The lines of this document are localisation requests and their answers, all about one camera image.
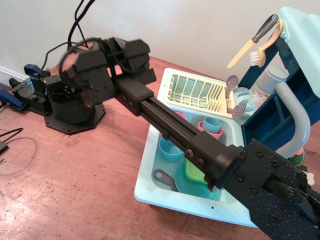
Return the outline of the black carbon gripper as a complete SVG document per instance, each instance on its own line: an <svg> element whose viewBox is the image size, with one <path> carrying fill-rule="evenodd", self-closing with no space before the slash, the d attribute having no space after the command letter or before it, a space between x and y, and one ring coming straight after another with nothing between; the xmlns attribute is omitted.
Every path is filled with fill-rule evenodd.
<svg viewBox="0 0 320 240"><path fill-rule="evenodd" d="M230 145L232 165L224 189L248 211L250 220L272 240L318 240L319 194L300 183L286 158L257 140Z"/></svg>

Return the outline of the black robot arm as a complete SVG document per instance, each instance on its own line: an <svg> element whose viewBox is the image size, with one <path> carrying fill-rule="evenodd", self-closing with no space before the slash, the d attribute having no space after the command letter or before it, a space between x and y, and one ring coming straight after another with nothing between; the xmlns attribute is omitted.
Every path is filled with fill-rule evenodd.
<svg viewBox="0 0 320 240"><path fill-rule="evenodd" d="M179 117L154 96L149 46L142 40L87 39L68 48L56 72L43 72L51 101L78 100L88 108L116 98L172 141L204 173L208 189L227 190L251 221L273 240L317 240L320 195L289 162L256 139L225 146Z"/></svg>

